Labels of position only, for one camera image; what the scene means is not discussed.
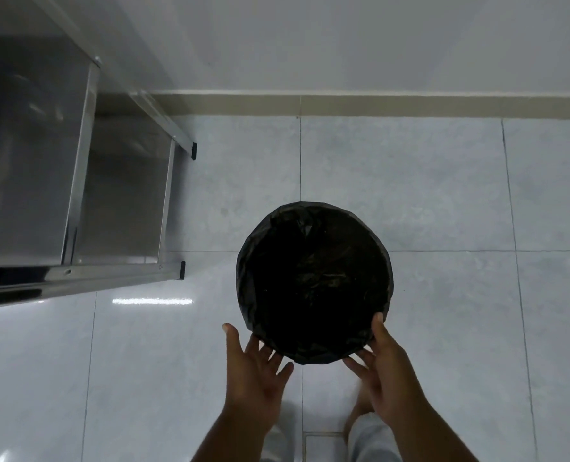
gray pants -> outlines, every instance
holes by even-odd
[[[394,433],[376,413],[358,417],[349,434],[348,462],[401,462]]]
[[[264,440],[262,462],[286,462],[287,446],[285,435],[273,427]],[[351,427],[347,462],[401,462],[392,430],[376,413],[360,416]]]

trash bag liner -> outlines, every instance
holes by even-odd
[[[351,212],[294,202],[267,215],[236,263],[244,321],[299,364],[327,364],[362,349],[371,319],[394,291],[388,252]]]

white tile floor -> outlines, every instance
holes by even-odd
[[[570,121],[181,121],[199,143],[168,234],[186,279],[0,308],[0,460],[190,460],[223,403],[220,325],[244,330],[236,253],[302,198],[385,243],[387,325],[480,460],[570,461]],[[147,297],[180,304],[114,302]],[[340,363],[296,367],[289,461],[303,433],[307,462],[344,460],[331,432],[356,385]]]

